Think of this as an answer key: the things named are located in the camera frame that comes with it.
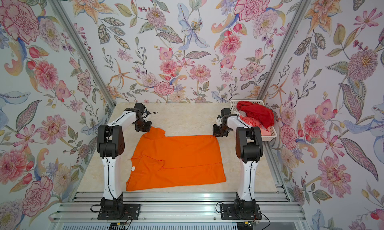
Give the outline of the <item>orange t-shirt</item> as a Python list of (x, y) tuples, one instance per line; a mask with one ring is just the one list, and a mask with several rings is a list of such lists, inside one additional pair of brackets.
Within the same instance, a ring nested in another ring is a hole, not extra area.
[(144, 134), (131, 158), (128, 192), (226, 182), (216, 137), (167, 137), (160, 128)]

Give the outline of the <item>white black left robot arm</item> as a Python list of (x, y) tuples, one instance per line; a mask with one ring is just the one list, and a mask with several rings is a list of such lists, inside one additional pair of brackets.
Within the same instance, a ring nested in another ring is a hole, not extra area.
[(100, 213), (108, 215), (109, 218), (112, 215), (121, 217), (126, 214), (118, 176), (120, 156), (125, 151), (124, 130), (134, 126), (136, 132), (149, 132), (152, 122), (145, 120), (148, 115), (146, 106), (136, 103), (133, 108), (125, 109), (111, 123), (100, 125), (98, 128), (96, 147), (104, 168), (104, 193)]

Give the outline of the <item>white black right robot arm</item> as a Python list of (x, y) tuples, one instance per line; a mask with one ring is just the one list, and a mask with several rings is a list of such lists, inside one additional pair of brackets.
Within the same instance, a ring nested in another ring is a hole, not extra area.
[(240, 161), (240, 185), (233, 206), (239, 219), (255, 217), (258, 207), (255, 199), (256, 171), (264, 154), (261, 129), (245, 123), (237, 115), (217, 117), (213, 125), (214, 137), (227, 137), (233, 131), (236, 135), (235, 153)]

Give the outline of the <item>white plastic laundry basket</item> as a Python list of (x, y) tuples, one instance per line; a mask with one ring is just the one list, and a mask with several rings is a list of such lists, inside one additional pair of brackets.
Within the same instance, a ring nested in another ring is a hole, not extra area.
[(232, 111), (235, 115), (240, 115), (242, 123), (261, 129), (263, 142), (270, 142), (277, 137), (274, 113), (265, 106), (263, 101), (231, 100), (230, 103), (234, 107)]

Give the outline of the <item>pink t-shirt in basket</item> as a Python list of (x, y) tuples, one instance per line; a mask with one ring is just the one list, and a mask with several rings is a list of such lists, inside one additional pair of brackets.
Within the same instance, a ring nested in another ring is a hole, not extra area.
[(258, 120), (250, 117), (240, 116), (242, 122), (251, 127), (259, 127), (261, 129), (262, 136), (271, 136), (271, 133), (259, 122)]

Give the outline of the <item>red t-shirt in basket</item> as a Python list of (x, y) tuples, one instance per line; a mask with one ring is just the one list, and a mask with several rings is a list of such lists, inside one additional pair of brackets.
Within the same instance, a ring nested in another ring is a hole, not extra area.
[(259, 121), (265, 128), (275, 124), (274, 112), (261, 104), (239, 101), (236, 107), (239, 111), (244, 112), (247, 117)]

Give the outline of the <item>left rear aluminium corner post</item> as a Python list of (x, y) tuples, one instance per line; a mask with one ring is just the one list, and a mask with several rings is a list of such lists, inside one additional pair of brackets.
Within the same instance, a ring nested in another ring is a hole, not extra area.
[(68, 33), (71, 40), (74, 42), (74, 45), (80, 55), (80, 57), (83, 59), (83, 61), (86, 63), (92, 77), (94, 78), (97, 86), (100, 88), (100, 91), (102, 95), (104, 96), (106, 102), (108, 105), (110, 105), (111, 108), (116, 107), (116, 101), (113, 99), (112, 95), (110, 94), (109, 90), (107, 89), (106, 84), (104, 83), (103, 79), (101, 78), (101, 75), (92, 60), (90, 54), (86, 50), (82, 38), (77, 33), (73, 23), (71, 22), (67, 12), (65, 11), (63, 5), (60, 3), (60, 0), (47, 0), (51, 5), (52, 8), (57, 15), (57, 18), (60, 20), (60, 22), (63, 24), (64, 29)]

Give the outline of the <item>aluminium corner post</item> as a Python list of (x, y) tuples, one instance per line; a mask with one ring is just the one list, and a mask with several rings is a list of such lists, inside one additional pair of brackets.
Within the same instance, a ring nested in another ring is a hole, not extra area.
[(57, 15), (57, 18), (60, 20), (60, 22), (63, 24), (64, 29), (68, 33), (71, 40), (74, 42), (74, 45), (80, 55), (80, 57), (83, 59), (83, 61), (86, 63), (92, 77), (94, 78), (97, 86), (100, 88), (100, 91), (102, 95), (104, 96), (106, 102), (108, 105), (110, 105), (111, 108), (116, 107), (116, 101), (113, 99), (112, 95), (110, 94), (109, 90), (107, 89), (106, 84), (104, 83), (103, 79), (101, 78), (101, 75), (92, 60), (90, 54), (86, 50), (82, 38), (77, 33), (73, 23), (71, 22), (67, 12), (65, 11), (63, 5), (60, 3), (60, 0), (47, 0), (51, 5), (52, 8)]
[(295, 37), (296, 31), (300, 25), (300, 22), (302, 21), (305, 11), (307, 10), (308, 6), (310, 5), (311, 0), (300, 0), (297, 10), (295, 11), (295, 14), (292, 18), (291, 25), (288, 28), (281, 46), (279, 47), (276, 57), (271, 65), (271, 68), (268, 72), (268, 75), (264, 81), (264, 84), (262, 85), (262, 88), (260, 90), (258, 100), (262, 100), (266, 94), (267, 90), (269, 88), (270, 83), (273, 80), (274, 75), (278, 71), (279, 65), (281, 64), (283, 58), (287, 54), (287, 51), (289, 50), (289, 46), (292, 42), (292, 40)]

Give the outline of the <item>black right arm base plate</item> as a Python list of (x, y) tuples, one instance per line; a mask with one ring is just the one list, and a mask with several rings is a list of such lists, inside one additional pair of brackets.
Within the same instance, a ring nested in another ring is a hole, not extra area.
[(252, 201), (235, 201), (233, 204), (219, 203), (222, 220), (260, 221), (263, 219), (258, 204)]

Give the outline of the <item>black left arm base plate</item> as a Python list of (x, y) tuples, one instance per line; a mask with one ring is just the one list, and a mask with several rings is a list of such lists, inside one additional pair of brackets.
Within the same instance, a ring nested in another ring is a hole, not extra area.
[(98, 212), (99, 221), (136, 221), (139, 219), (140, 204), (124, 204), (120, 200), (101, 201), (101, 209)]

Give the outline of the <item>front aluminium rail frame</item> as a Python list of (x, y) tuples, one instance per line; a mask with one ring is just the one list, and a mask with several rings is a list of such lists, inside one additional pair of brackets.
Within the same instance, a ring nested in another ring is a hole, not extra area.
[[(125, 204), (141, 206), (135, 224), (150, 223), (222, 223), (219, 214), (220, 204), (233, 203), (234, 192), (124, 192)], [(274, 192), (256, 192), (256, 203), (261, 208), (263, 219), (258, 229), (296, 229), (308, 230), (310, 227), (303, 208), (292, 202), (282, 187)], [(98, 213), (91, 206), (100, 203), (101, 193), (76, 193), (72, 202), (61, 203), (49, 215), (53, 224), (92, 223), (100, 221)]]

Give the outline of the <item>right rear aluminium corner post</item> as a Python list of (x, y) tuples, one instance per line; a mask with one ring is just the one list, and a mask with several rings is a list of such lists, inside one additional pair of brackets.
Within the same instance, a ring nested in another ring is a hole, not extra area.
[(270, 83), (273, 80), (274, 75), (278, 71), (279, 65), (281, 64), (283, 58), (287, 54), (287, 51), (289, 50), (289, 46), (292, 42), (292, 40), (295, 37), (296, 31), (300, 25), (300, 22), (302, 21), (305, 11), (307, 10), (308, 6), (310, 5), (311, 0), (300, 0), (297, 10), (295, 11), (295, 14), (292, 18), (291, 25), (288, 28), (281, 46), (279, 47), (276, 57), (271, 65), (271, 68), (268, 72), (268, 75), (264, 81), (264, 84), (262, 85), (262, 88), (260, 90), (258, 100), (262, 100), (266, 94), (267, 90), (269, 88)]

